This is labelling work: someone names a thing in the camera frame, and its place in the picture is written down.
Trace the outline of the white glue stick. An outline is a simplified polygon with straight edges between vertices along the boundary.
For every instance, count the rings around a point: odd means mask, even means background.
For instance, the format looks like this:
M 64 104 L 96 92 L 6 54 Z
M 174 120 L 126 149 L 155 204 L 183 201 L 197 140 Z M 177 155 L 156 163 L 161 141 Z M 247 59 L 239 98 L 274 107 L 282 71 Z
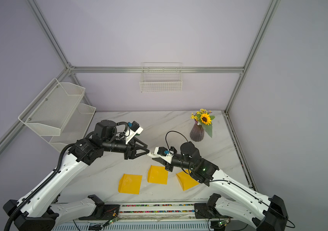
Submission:
M 156 154 L 154 152 L 149 152 L 147 156 L 150 158 L 156 158 Z

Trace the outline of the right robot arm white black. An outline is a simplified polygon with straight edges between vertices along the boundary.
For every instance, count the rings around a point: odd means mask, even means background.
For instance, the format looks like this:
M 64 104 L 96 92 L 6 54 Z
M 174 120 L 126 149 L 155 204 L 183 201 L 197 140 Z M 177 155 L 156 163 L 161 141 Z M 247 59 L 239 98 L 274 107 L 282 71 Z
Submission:
M 192 142 L 183 143 L 180 152 L 156 147 L 149 157 L 165 166 L 189 170 L 192 179 L 219 191 L 209 198 L 208 207 L 213 213 L 237 219 L 257 231 L 284 231 L 288 214 L 284 201 L 269 197 L 234 180 L 217 165 L 204 159 Z

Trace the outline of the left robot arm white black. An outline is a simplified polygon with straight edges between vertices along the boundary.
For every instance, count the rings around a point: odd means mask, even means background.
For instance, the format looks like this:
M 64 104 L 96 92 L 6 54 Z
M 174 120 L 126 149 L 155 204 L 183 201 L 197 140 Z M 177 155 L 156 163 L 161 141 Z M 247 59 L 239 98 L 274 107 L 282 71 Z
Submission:
M 65 146 L 55 169 L 28 194 L 19 200 L 9 200 L 3 209 L 9 216 L 4 227 L 12 224 L 20 231 L 51 231 L 55 226 L 71 220 L 101 219 L 113 216 L 96 195 L 68 204 L 55 204 L 61 191 L 81 171 L 90 166 L 104 152 L 123 153 L 124 159 L 135 159 L 148 154 L 147 145 L 135 136 L 142 127 L 131 123 L 103 120 L 85 138 Z

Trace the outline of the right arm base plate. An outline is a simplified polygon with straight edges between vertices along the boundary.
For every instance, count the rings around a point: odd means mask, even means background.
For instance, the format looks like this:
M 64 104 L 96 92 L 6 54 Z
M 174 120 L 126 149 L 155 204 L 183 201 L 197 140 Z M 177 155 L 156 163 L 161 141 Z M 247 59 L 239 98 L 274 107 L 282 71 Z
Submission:
M 206 203 L 195 203 L 194 204 L 194 213 L 196 219 L 201 218 L 231 218 L 226 215 L 220 214 L 215 206 L 217 200 L 221 197 L 221 195 L 214 193 L 212 194 Z

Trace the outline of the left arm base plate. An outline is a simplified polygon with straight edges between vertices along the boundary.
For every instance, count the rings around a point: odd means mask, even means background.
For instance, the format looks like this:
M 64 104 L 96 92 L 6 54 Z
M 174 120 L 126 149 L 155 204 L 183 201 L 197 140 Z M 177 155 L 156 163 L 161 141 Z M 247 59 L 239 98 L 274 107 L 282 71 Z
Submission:
M 105 204 L 94 194 L 89 195 L 88 198 L 93 201 L 96 207 L 91 215 L 80 217 L 79 220 L 113 220 L 118 217 L 120 205 Z

